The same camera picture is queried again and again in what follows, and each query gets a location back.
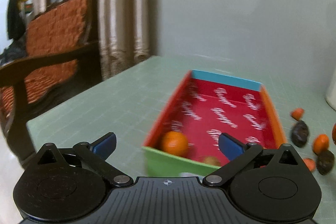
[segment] green cutting mat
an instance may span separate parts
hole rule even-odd
[[[336,112],[324,100],[324,94],[288,83],[267,70],[239,67],[226,60],[206,58],[162,58],[149,60],[77,95],[28,122],[36,150],[44,143],[72,147],[80,141],[92,142],[111,131],[117,135],[117,148],[107,162],[133,178],[146,175],[141,145],[160,110],[189,69],[238,76],[263,83],[289,136],[294,120],[289,113],[305,109],[304,121],[310,128],[309,144],[297,149],[302,157],[315,158],[313,139],[331,130]],[[336,154],[331,142],[330,150]],[[322,202],[315,215],[319,224],[336,223],[336,168],[326,176],[314,176],[322,189]]]

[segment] orange box side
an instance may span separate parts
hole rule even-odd
[[[161,111],[159,117],[156,119],[154,125],[152,126],[152,129],[150,130],[147,138],[145,139],[145,142],[143,143],[143,146],[149,146],[149,147],[155,147],[158,138],[160,136],[160,133],[162,132],[162,128],[164,126],[164,122],[167,120],[171,110],[174,108],[175,104],[177,103],[179,97],[183,93],[183,91],[186,89],[190,79],[192,77],[191,70],[183,77],[180,84],[177,86],[169,100],[167,101],[167,104],[165,108]]]
[[[279,147],[283,143],[287,143],[285,132],[283,131],[277,112],[264,85],[260,87],[260,95],[271,123],[276,147]]]

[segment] floor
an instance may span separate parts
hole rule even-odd
[[[22,218],[13,201],[13,188],[23,173],[16,157],[7,147],[0,129],[0,224],[18,224]]]

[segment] orange fruit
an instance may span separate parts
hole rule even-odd
[[[187,137],[180,132],[167,132],[161,140],[161,150],[175,156],[185,157],[188,153]]]
[[[334,144],[336,144],[336,124],[333,127],[332,137],[333,137]]]
[[[212,157],[212,156],[204,157],[202,162],[204,164],[210,164],[210,165],[222,167],[221,162],[216,157]]]
[[[329,137],[326,134],[318,135],[313,142],[313,152],[318,155],[329,148]]]
[[[313,159],[305,158],[303,159],[304,163],[307,165],[309,171],[314,172],[316,168],[316,163]]]
[[[297,121],[301,120],[303,114],[305,113],[303,108],[295,108],[292,112],[291,112],[291,116],[296,119]]]

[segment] white container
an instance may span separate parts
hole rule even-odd
[[[325,94],[325,100],[333,109],[336,110],[336,69],[334,70],[330,85],[327,89],[327,93]]]

